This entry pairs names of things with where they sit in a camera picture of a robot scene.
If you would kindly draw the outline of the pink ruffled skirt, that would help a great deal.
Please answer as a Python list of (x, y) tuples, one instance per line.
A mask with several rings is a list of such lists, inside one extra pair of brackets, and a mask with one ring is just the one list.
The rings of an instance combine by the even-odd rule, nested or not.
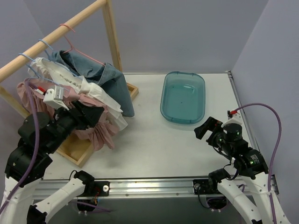
[[(48, 90), (54, 85), (54, 83), (40, 82), (37, 79), (31, 79), (30, 82), (44, 90)], [(67, 89), (64, 91), (63, 98), (63, 102), (66, 106), (72, 108), (73, 105), (71, 104), (71, 101), (79, 100), (80, 103), (86, 106), (104, 108), (104, 111), (95, 127), (88, 128), (86, 130), (75, 130), (73, 133), (75, 133), (81, 140), (89, 139), (95, 151), (102, 149), (105, 144), (110, 149), (113, 149), (114, 142), (112, 137), (118, 133), (119, 128), (108, 120), (108, 106), (97, 99), (92, 99), (84, 93), (76, 93), (70, 86), (63, 87)], [(16, 90), (24, 108), (31, 113), (32, 109), (29, 104), (29, 95), (26, 91), (25, 81), (19, 83)], [(37, 109), (37, 112), (44, 112), (53, 117), (55, 111), (52, 107), (43, 102), (44, 96), (31, 87), (29, 87), (29, 90), (30, 93), (32, 93), (34, 108)]]

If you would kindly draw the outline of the blue wire hanger front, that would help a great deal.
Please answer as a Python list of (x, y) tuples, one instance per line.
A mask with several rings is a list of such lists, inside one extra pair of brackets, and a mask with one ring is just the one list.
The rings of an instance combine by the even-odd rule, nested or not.
[(45, 57), (33, 59), (26, 54), (19, 55), (29, 59), (30, 62), (30, 64), (26, 64), (29, 77), (24, 80), (24, 85), (29, 86), (31, 89), (41, 87), (44, 90), (58, 87), (64, 93), (70, 92), (70, 84), (64, 76), (70, 75), (72, 77), (72, 74), (64, 65), (50, 61)]

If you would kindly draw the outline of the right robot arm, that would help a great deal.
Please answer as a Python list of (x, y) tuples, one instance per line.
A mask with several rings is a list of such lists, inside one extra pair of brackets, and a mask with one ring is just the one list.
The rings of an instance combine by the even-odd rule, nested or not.
[(289, 220), (276, 193), (267, 186), (270, 173), (262, 154), (249, 147), (242, 137), (241, 115), (232, 111), (226, 122), (209, 117), (204, 124), (194, 129), (197, 139), (202, 139), (207, 131), (211, 132), (206, 140), (208, 145), (230, 161), (249, 188), (254, 201), (248, 199), (223, 168), (209, 173), (209, 190), (223, 194), (248, 224), (288, 224)]

